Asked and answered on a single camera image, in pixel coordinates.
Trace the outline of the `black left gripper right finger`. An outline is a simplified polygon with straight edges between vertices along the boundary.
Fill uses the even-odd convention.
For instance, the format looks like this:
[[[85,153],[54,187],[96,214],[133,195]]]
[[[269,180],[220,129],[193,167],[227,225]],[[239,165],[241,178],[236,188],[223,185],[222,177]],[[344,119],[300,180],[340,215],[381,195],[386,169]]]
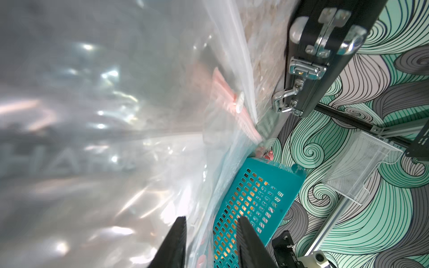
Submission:
[[[236,228],[239,268],[276,268],[247,217],[240,217]]]

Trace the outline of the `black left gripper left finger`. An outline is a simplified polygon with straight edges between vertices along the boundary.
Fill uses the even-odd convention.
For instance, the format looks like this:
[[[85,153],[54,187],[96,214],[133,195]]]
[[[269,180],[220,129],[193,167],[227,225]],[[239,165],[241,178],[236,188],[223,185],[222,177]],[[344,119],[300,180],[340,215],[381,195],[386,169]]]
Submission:
[[[148,268],[184,268],[187,245],[186,217],[178,217]]]

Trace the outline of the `clear pink-zipper bag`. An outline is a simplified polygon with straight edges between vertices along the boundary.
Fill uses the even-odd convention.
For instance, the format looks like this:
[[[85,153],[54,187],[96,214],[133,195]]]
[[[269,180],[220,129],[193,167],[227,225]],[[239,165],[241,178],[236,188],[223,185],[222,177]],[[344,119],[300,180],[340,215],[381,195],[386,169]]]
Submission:
[[[212,267],[256,115],[235,1],[2,1],[1,266]]]

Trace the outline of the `teal plastic basket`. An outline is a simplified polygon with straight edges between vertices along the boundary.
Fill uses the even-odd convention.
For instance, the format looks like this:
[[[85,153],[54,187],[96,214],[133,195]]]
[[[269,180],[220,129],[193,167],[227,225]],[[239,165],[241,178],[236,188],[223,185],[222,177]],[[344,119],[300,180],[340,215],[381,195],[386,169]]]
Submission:
[[[292,206],[306,178],[304,167],[247,158],[226,192],[213,223],[213,265],[239,265],[236,227],[246,217],[267,245]]]

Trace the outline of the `pink small toy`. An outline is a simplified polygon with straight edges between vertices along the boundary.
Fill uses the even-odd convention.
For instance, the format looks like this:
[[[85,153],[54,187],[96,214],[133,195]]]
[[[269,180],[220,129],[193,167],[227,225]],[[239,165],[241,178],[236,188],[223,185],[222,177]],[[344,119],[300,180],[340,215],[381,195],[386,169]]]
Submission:
[[[274,153],[273,151],[268,151],[267,153],[264,154],[263,158],[273,161],[274,160]]]

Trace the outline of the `black aluminium case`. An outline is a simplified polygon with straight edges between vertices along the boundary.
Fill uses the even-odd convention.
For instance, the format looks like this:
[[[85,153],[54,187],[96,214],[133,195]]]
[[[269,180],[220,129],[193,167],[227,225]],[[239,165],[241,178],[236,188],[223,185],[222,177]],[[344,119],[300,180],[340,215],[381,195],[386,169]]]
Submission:
[[[386,1],[301,1],[288,28],[277,113],[307,117],[363,46]]]

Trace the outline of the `clear acrylic wall holder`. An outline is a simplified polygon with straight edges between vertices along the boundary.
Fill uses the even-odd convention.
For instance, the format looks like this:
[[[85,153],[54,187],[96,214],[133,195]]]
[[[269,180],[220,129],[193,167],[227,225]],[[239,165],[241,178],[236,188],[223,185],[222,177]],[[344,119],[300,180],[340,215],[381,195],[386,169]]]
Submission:
[[[385,139],[356,132],[323,177],[322,183],[354,203],[363,205],[370,195],[365,183],[378,166],[394,164],[402,155],[402,150]]]

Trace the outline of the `black wall shelf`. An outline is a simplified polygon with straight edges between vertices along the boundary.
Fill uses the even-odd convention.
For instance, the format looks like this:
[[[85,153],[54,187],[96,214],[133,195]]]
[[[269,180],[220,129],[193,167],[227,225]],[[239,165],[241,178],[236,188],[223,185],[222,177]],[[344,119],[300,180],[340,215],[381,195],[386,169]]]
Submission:
[[[404,154],[406,157],[414,157],[419,161],[429,161],[429,122],[422,127]]]

